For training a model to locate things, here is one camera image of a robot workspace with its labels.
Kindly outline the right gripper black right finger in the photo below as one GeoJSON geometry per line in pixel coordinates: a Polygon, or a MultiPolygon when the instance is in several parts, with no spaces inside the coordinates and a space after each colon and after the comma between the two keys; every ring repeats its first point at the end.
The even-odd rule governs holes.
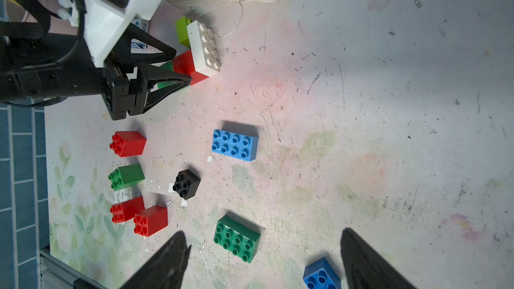
{"type": "Polygon", "coordinates": [[[416,288],[351,228],[342,231],[340,246],[349,288],[416,288]]]}

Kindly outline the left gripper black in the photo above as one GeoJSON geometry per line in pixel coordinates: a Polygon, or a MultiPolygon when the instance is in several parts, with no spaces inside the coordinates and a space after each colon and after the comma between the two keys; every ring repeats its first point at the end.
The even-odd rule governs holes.
{"type": "Polygon", "coordinates": [[[176,49],[136,25],[129,24],[116,44],[116,58],[121,64],[138,65],[137,77],[130,81],[135,101],[131,108],[128,78],[112,63],[96,68],[86,44],[63,64],[51,63],[69,52],[75,37],[50,33],[41,40],[1,37],[1,103],[29,107],[30,100],[41,100],[38,107],[55,99],[101,95],[113,120],[141,115],[178,90],[191,84],[191,77],[151,64],[168,62],[176,49]],[[132,41],[146,45],[146,50],[132,52],[132,41]]]}

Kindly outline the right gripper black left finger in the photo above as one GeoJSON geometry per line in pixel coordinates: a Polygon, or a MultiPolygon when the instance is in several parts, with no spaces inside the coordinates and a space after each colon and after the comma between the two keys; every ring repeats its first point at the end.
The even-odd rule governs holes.
{"type": "Polygon", "coordinates": [[[121,288],[181,288],[190,252],[178,231],[121,288]]]}

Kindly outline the green lego brick back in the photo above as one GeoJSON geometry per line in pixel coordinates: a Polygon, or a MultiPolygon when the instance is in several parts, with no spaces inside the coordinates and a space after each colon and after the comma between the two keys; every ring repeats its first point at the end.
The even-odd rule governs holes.
{"type": "Polygon", "coordinates": [[[190,85],[191,78],[188,75],[174,72],[172,61],[168,61],[159,67],[163,71],[164,80],[158,82],[157,88],[170,88],[180,90],[190,85]]]}

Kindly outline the blue small lego brick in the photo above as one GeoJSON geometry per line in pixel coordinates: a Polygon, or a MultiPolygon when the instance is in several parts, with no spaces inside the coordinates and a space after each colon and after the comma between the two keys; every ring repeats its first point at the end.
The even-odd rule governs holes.
{"type": "Polygon", "coordinates": [[[326,258],[308,265],[303,281],[308,289],[341,289],[341,280],[326,258]]]}

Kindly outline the red lego brick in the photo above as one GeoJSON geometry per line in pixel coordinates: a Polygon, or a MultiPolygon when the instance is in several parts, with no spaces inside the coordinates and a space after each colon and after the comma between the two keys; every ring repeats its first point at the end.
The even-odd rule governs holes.
{"type": "Polygon", "coordinates": [[[113,223],[123,223],[132,220],[137,214],[145,209],[143,197],[114,204],[110,208],[113,223]]]}
{"type": "Polygon", "coordinates": [[[191,78],[191,86],[208,79],[207,76],[195,70],[194,59],[191,50],[188,50],[187,52],[172,59],[172,64],[174,72],[188,75],[191,78]]]}
{"type": "Polygon", "coordinates": [[[149,237],[168,226],[167,208],[153,206],[136,214],[134,232],[149,237]]]}
{"type": "Polygon", "coordinates": [[[116,131],[109,147],[119,157],[133,157],[143,154],[147,139],[137,131],[116,131]]]}

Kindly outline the lime green lego brick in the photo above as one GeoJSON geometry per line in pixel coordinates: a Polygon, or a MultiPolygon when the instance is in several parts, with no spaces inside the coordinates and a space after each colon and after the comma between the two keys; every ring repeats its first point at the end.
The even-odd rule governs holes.
{"type": "Polygon", "coordinates": [[[190,39],[187,32],[187,26],[190,25],[192,20],[186,16],[180,17],[175,21],[178,42],[187,48],[190,48],[190,39]]]}

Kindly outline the white long lego brick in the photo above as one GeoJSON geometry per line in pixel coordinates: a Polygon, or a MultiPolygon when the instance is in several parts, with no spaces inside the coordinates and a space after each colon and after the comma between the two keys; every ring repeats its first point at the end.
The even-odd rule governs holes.
{"type": "Polygon", "coordinates": [[[211,77],[219,73],[220,63],[214,32],[205,24],[193,21],[187,26],[195,71],[211,77]]]}

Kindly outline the blue long lego brick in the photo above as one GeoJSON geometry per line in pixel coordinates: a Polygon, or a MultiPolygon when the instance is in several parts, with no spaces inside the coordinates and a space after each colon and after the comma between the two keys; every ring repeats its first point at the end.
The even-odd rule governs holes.
{"type": "Polygon", "coordinates": [[[248,162],[256,159],[257,136],[246,136],[218,129],[214,130],[212,136],[211,150],[214,153],[248,162]]]}

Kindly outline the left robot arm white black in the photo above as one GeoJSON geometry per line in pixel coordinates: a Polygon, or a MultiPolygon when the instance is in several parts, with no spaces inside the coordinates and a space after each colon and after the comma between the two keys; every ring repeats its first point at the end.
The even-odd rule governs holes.
{"type": "Polygon", "coordinates": [[[176,51],[133,24],[161,0],[13,0],[31,22],[1,22],[1,103],[48,107],[74,96],[103,97],[113,120],[141,115],[190,85],[159,67],[176,51]]]}

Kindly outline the green long lego brick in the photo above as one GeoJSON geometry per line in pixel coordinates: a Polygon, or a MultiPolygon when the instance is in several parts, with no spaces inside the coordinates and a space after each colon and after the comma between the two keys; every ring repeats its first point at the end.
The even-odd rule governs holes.
{"type": "Polygon", "coordinates": [[[216,224],[214,243],[234,256],[251,263],[258,250],[260,234],[225,215],[216,224]]]}

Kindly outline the black lego brick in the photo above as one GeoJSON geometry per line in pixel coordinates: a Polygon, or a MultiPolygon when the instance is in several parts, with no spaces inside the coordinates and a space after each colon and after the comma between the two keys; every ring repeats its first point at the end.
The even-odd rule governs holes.
{"type": "Polygon", "coordinates": [[[200,181],[201,179],[190,170],[180,171],[175,179],[173,190],[178,193],[182,199],[188,200],[196,194],[200,181]]]}

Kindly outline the green lego brick left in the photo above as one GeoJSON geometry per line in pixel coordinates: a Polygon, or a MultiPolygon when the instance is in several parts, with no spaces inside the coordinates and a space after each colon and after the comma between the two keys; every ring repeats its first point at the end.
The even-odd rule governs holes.
{"type": "Polygon", "coordinates": [[[108,175],[111,188],[115,191],[135,187],[145,180],[142,167],[139,163],[118,167],[108,175]]]}

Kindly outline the white red pen box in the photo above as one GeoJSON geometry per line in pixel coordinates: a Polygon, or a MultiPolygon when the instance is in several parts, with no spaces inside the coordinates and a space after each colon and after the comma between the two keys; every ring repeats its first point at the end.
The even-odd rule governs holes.
{"type": "Polygon", "coordinates": [[[131,22],[136,28],[139,29],[137,32],[137,36],[131,40],[131,48],[136,50],[146,50],[148,48],[148,44],[144,42],[142,38],[142,32],[148,34],[150,21],[141,18],[140,16],[135,16],[131,22]]]}

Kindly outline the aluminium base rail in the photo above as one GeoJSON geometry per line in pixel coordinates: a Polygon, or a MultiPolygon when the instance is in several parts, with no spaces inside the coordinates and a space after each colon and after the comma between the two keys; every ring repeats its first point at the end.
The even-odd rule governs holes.
{"type": "Polygon", "coordinates": [[[40,288],[105,289],[95,280],[53,257],[50,247],[40,250],[40,288]]]}

